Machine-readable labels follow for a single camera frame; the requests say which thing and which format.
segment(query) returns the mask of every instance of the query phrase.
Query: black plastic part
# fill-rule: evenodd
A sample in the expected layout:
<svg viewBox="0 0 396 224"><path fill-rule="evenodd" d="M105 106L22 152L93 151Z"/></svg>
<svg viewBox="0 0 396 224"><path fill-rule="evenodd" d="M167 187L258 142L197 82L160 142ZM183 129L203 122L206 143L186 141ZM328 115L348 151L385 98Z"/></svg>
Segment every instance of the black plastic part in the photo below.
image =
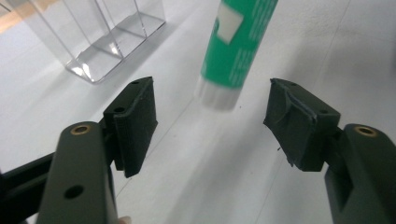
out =
<svg viewBox="0 0 396 224"><path fill-rule="evenodd" d="M301 86L278 78L272 86L264 124L291 165L320 171L325 138L336 132L340 113Z"/></svg>
<svg viewBox="0 0 396 224"><path fill-rule="evenodd" d="M117 169L124 170L125 177L138 174L158 124L152 77L130 83L105 110L101 122L116 146Z"/></svg>
<svg viewBox="0 0 396 224"><path fill-rule="evenodd" d="M396 223L396 146L359 124L345 127L338 146L348 178L331 167L325 175L334 223Z"/></svg>
<svg viewBox="0 0 396 224"><path fill-rule="evenodd" d="M77 130L78 126L86 127L85 131ZM37 223L118 223L108 172L99 124L82 122L64 129Z"/></svg>
<svg viewBox="0 0 396 224"><path fill-rule="evenodd" d="M0 223L20 223L38 211L52 156L1 175Z"/></svg>

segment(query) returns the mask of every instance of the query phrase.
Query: white table surface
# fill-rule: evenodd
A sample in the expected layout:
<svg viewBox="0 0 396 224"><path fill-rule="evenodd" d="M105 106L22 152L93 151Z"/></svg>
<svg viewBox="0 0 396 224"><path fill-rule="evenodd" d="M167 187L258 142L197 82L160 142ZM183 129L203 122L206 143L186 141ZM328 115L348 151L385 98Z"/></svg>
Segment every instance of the white table surface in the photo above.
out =
<svg viewBox="0 0 396 224"><path fill-rule="evenodd" d="M167 23L99 85L66 72L24 23L0 34L0 169L54 151L65 127L99 121L153 76L159 125L139 175L114 173L133 223L332 223L320 173L291 168L262 121L269 78L299 83L396 140L396 2L279 1L237 107L204 110L194 87L219 0L163 0Z"/></svg>

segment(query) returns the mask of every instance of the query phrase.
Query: glue stick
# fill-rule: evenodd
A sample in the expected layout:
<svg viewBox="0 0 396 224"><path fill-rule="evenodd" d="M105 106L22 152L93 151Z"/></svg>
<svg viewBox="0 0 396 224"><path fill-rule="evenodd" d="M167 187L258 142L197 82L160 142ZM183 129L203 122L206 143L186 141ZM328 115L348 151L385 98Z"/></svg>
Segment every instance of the glue stick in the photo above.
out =
<svg viewBox="0 0 396 224"><path fill-rule="evenodd" d="M232 110L277 0L221 0L195 96L216 110Z"/></svg>

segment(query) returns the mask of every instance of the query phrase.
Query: white glue stick cap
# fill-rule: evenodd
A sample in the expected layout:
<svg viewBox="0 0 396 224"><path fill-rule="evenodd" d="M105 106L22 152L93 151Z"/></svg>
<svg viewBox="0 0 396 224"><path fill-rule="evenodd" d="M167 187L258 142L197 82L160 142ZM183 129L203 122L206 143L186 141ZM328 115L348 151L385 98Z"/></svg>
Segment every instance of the white glue stick cap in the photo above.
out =
<svg viewBox="0 0 396 224"><path fill-rule="evenodd" d="M199 76L195 97L207 108L232 111L240 93L241 89L226 88Z"/></svg>

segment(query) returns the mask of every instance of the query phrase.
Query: clear acrylic box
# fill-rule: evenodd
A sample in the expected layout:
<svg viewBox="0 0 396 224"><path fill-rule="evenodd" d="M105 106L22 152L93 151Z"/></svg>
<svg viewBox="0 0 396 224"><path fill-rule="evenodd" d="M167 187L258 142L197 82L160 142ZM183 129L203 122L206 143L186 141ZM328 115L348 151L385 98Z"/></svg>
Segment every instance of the clear acrylic box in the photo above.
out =
<svg viewBox="0 0 396 224"><path fill-rule="evenodd" d="M162 0L9 0L65 68L95 83L164 23Z"/></svg>

